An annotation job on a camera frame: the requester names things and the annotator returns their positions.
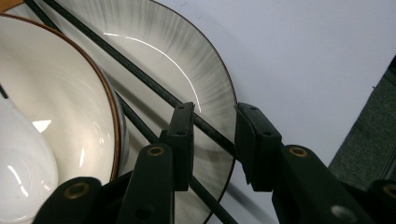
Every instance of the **radial glaze pattern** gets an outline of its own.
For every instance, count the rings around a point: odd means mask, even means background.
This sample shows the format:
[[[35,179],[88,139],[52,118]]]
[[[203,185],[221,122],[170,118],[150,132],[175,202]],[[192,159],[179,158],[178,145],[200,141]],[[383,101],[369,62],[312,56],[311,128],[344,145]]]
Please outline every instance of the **radial glaze pattern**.
[[[182,102],[194,102],[195,113],[233,140],[235,97],[229,75],[209,41],[174,11],[147,0],[57,1],[104,40],[144,70]],[[45,3],[37,2],[60,29],[101,66],[113,87],[156,133],[167,129],[173,108],[96,47]],[[30,18],[25,5],[9,11]],[[130,156],[123,173],[133,169],[147,140],[128,123]],[[219,198],[233,158],[200,130],[195,131],[196,178]],[[202,223],[210,211],[191,191],[177,192],[176,223]]]

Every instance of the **gray surface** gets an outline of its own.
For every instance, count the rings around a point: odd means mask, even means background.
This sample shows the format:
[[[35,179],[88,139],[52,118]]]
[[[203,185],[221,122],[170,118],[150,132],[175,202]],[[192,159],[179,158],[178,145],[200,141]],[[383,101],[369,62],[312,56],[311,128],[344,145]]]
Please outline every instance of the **gray surface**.
[[[371,182],[380,176],[387,176],[391,172],[389,169],[394,169],[392,155],[396,148],[395,80],[396,69],[390,68],[375,87],[329,166],[341,181],[358,189],[367,189]]]

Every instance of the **bowl rim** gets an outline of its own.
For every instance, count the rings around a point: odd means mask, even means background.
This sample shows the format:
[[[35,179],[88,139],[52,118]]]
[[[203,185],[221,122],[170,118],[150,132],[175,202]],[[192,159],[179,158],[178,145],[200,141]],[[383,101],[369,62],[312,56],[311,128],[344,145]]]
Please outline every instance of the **bowl rim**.
[[[65,41],[67,44],[69,44],[73,49],[75,49],[86,61],[87,63],[92,67],[94,73],[99,77],[100,82],[102,83],[102,86],[105,90],[107,100],[110,105],[110,110],[111,110],[111,115],[113,119],[113,129],[114,129],[114,156],[113,156],[113,165],[111,169],[111,174],[109,181],[114,180],[118,177],[119,169],[120,169],[120,155],[121,155],[121,119],[119,118],[119,109],[120,105],[118,105],[118,101],[115,98],[115,92],[111,88],[107,78],[105,75],[102,73],[98,65],[93,61],[93,59],[88,55],[87,52],[85,52],[78,44],[76,44],[73,40],[65,36],[64,34],[44,25],[41,24],[37,21],[33,21],[30,19],[26,19],[20,16],[15,16],[7,13],[0,12],[0,17],[5,17],[5,18],[10,18],[18,21],[24,21],[31,23],[38,28],[42,28],[53,35],[57,35],[60,37],[63,41]]]

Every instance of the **ceramic dish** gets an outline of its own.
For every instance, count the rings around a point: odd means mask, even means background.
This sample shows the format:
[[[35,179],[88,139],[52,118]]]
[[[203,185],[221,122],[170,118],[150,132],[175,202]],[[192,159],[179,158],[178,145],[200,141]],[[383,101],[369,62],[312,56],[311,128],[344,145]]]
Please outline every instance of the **ceramic dish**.
[[[36,2],[65,35],[93,57],[117,92],[156,134],[167,129],[173,113],[170,105],[45,3]],[[195,113],[233,140],[235,96],[232,82],[216,50],[191,23],[171,9],[147,0],[57,2],[180,101],[194,102]],[[8,13],[36,19],[26,5],[14,7]],[[124,173],[133,169],[137,152],[148,144],[130,123],[128,129],[132,144]],[[194,131],[193,174],[219,199],[233,169],[233,158],[200,130]],[[209,209],[192,190],[177,192],[176,223],[203,223],[209,214]]]
[[[0,27],[0,82],[44,135],[58,183],[115,178],[125,124],[99,68],[70,39],[36,22],[0,14]]]

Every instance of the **black metal rod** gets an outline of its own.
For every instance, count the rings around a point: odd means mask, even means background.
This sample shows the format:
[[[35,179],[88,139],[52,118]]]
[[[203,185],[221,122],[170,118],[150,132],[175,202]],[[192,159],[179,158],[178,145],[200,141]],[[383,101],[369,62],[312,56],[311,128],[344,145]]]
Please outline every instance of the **black metal rod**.
[[[119,102],[122,107],[122,111],[132,124],[145,136],[145,138],[151,143],[158,143],[157,135],[149,128],[149,126],[132,110],[131,107],[117,94]]]
[[[48,27],[61,33],[62,31],[55,25],[55,23],[47,16],[47,14],[35,3],[34,0],[23,0],[26,6],[28,6],[37,15],[37,17]]]
[[[205,187],[193,176],[190,180],[190,188],[201,198],[210,210],[223,223],[237,223],[235,219],[221,206],[221,204],[205,189]]]
[[[164,87],[162,87],[158,82],[148,76],[139,67],[129,61],[125,56],[119,53],[116,49],[110,46],[104,39],[92,31],[83,22],[79,21],[75,16],[68,12],[64,7],[59,5],[54,0],[44,0],[52,9],[58,12],[66,20],[72,23],[76,28],[78,28],[85,36],[92,40],[98,47],[103,49],[107,54],[109,54],[113,59],[125,67],[129,72],[136,76],[140,81],[142,81],[146,86],[148,86],[152,91],[157,93],[161,98],[165,100],[166,103],[172,107],[176,107],[181,104],[181,102]],[[224,135],[219,133],[215,128],[213,128],[209,123],[200,118],[197,114],[194,114],[194,123],[206,133],[212,140],[219,144],[224,150],[230,153],[233,157],[237,158],[235,153],[233,143],[228,140]]]

